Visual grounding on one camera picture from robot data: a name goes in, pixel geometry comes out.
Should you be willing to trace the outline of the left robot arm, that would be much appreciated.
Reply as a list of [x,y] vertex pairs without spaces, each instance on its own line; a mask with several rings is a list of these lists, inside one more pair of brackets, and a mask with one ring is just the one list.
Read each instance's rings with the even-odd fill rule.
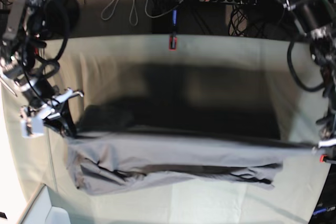
[[[287,49],[287,64],[297,86],[307,92],[322,91],[329,100],[324,117],[317,120],[322,129],[322,140],[335,138],[335,9],[328,0],[278,0],[283,8],[291,13],[298,34]],[[295,43],[305,39],[310,46],[313,62],[320,68],[322,82],[306,86],[297,75],[292,63],[292,50]]]

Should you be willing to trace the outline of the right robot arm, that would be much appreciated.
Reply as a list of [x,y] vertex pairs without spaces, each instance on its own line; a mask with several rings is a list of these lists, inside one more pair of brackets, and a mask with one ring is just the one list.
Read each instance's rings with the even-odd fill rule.
[[69,100],[82,95],[59,91],[49,79],[60,70],[73,27],[65,0],[14,0],[1,37],[1,77],[12,81],[26,99],[19,112],[22,136],[43,135],[49,128],[75,137]]

